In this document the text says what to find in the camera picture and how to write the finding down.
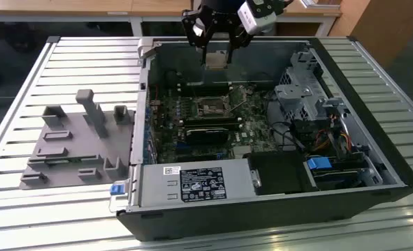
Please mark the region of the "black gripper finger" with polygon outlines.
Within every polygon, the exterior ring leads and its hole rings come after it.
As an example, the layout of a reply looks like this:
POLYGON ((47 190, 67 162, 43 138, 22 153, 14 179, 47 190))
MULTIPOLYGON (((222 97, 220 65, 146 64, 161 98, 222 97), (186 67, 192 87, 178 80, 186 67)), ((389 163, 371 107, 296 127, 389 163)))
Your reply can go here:
POLYGON ((246 47, 250 44, 253 35, 250 35, 242 25, 238 18, 228 19, 228 34, 229 34, 229 44, 226 51, 226 63, 233 62, 233 53, 241 47, 246 47))
POLYGON ((181 22, 189 44, 202 50, 201 65, 205 65, 208 44, 213 37, 213 9, 185 10, 181 22))

